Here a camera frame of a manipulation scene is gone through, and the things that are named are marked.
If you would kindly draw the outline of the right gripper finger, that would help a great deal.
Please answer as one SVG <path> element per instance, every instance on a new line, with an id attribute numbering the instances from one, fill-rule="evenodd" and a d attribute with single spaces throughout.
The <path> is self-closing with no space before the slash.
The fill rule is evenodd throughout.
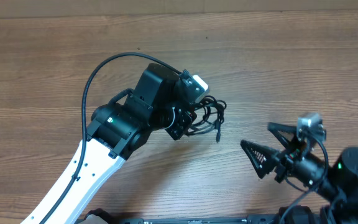
<path id="1" fill-rule="evenodd" d="M 278 139 L 285 149 L 296 149 L 300 145 L 296 135 L 296 126 L 269 122 L 267 129 Z M 291 134 L 292 139 L 287 139 L 282 133 Z"/>
<path id="2" fill-rule="evenodd" d="M 279 151 L 268 146 L 242 140 L 241 148 L 248 156 L 258 177 L 263 179 L 279 164 Z"/>

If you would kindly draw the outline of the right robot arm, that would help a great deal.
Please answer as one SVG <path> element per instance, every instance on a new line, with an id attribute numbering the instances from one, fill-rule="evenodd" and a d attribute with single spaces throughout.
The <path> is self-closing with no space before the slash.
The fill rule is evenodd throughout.
<path id="1" fill-rule="evenodd" d="M 323 142 L 321 122 L 289 126 L 269 123 L 268 130 L 284 149 L 242 140 L 259 178 L 275 172 L 281 183 L 290 177 L 303 185 L 302 194 L 283 207 L 275 223 L 358 223 L 358 147 L 345 148 L 333 166 Z"/>

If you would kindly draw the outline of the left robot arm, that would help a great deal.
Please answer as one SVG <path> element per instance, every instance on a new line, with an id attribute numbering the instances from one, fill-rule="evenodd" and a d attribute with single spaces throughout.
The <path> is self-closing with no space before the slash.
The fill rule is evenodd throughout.
<path id="1" fill-rule="evenodd" d="M 209 86 L 188 71 L 176 74 L 151 63 L 136 87 L 126 89 L 97 108 L 63 174 L 24 223 L 74 223 L 100 187 L 131 154 L 144 145 L 151 132 L 164 129 L 180 139 L 195 120 L 192 105 Z"/>

